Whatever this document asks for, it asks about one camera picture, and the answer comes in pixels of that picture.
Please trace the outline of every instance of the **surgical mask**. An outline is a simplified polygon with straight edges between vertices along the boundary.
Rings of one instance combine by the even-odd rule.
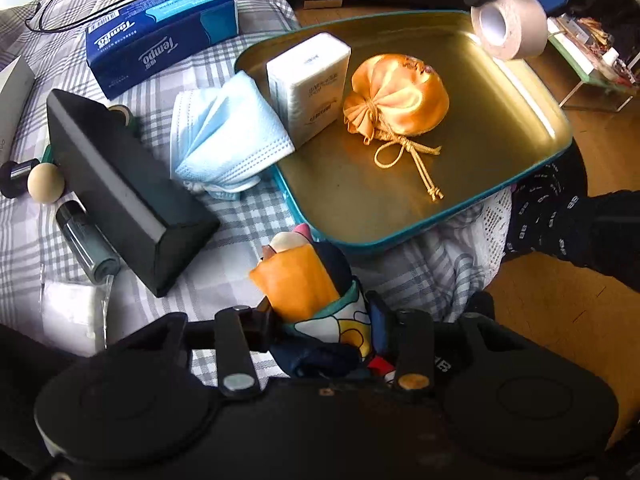
[[[258,87],[239,72],[222,88],[180,92],[171,122],[171,178],[193,192],[237,200],[294,147]]]

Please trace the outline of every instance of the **plaid bedsheet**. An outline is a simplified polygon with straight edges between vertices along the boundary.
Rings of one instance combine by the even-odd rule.
[[[63,25],[116,1],[55,0],[44,25]],[[237,1],[241,30],[238,37],[181,61],[114,101],[127,105],[140,118],[142,142],[167,166],[176,94],[185,89],[221,86],[232,76],[234,61],[244,49],[298,27],[285,0]],[[0,68],[22,55],[36,75],[14,140],[12,159],[18,161],[40,158],[44,152],[48,143],[46,98],[51,89],[112,104],[86,65],[84,27],[59,34],[32,33],[23,20],[33,9],[31,4],[0,11]],[[267,177],[238,202],[203,200],[221,219],[220,230],[165,298],[153,297],[129,269],[124,269],[114,282],[111,297],[110,340],[167,312],[182,311],[191,320],[203,320],[211,319],[221,308],[255,306],[260,301],[261,294],[248,279],[248,271],[258,263],[262,245],[294,225],[276,185]],[[85,279],[55,224],[57,205],[41,206],[28,197],[0,197],[0,322],[36,338],[42,335],[38,307],[40,266],[49,276]],[[384,256],[354,262],[354,269],[365,286],[379,290],[393,306],[424,308],[437,319],[453,320],[462,312],[469,295],[487,280],[465,230],[481,212],[482,204],[474,206],[448,222],[444,230],[431,230]],[[449,243],[443,243],[443,238],[448,238]],[[254,358],[261,380],[282,373],[270,355]],[[206,383],[214,382],[212,352],[196,352],[193,371]]]

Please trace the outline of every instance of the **cord tassel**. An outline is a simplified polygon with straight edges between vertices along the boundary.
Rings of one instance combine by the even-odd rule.
[[[426,153],[428,155],[440,155],[440,150],[442,147],[438,146],[437,148],[430,148],[429,146],[419,144],[418,142],[409,140],[404,136],[396,134],[391,129],[389,124],[385,121],[384,117],[381,117],[378,107],[374,104],[374,102],[369,98],[365,99],[365,102],[367,108],[369,109],[369,119],[371,120],[371,123],[375,128],[373,138],[388,141],[386,144],[383,144],[376,150],[376,154],[373,157],[373,161],[376,163],[376,166],[381,170],[388,170],[389,168],[392,168],[398,163],[398,161],[402,157],[402,154],[404,153],[404,150],[406,150],[408,153],[411,153],[411,156],[414,158],[415,167],[418,169],[420,178],[424,183],[424,187],[427,189],[427,193],[429,193],[429,195],[431,196],[431,200],[436,202],[437,199],[443,199],[444,195],[442,194],[440,188],[433,183],[433,180],[431,179],[431,176],[429,175],[429,172],[425,168],[424,162],[419,155],[419,153]],[[369,139],[365,139],[365,144],[369,144],[369,142],[367,141],[370,142]],[[389,164],[382,164],[382,162],[378,160],[378,155],[382,151],[395,144],[400,145],[400,153],[398,153],[396,160]]]

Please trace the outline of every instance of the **orange drawstring pouch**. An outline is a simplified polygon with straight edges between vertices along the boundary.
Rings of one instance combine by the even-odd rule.
[[[385,142],[373,157],[376,165],[387,170],[407,150],[431,199],[443,198],[419,155],[439,155],[441,146],[429,148],[408,139],[433,130],[449,110],[449,95],[436,71],[415,57],[381,54],[358,67],[351,87],[353,91],[342,106],[344,122],[350,133],[362,134],[367,145],[371,139]],[[380,152],[394,144],[400,145],[398,157],[382,164]]]

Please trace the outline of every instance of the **gold tray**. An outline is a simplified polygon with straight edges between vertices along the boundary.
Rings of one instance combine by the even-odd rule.
[[[440,156],[422,155],[444,193],[437,202],[410,155],[381,170],[373,162],[381,142],[365,146],[340,119],[274,167],[296,219],[344,248],[396,244],[515,182],[571,143],[571,127],[542,81],[523,60],[486,54],[466,12],[394,12],[303,28],[249,47],[236,72],[244,70],[269,99],[266,62],[319,32],[351,46],[344,96],[364,60],[390,52],[433,66],[450,97],[440,125],[414,137],[442,146]],[[398,149],[389,148],[381,160],[392,161]]]

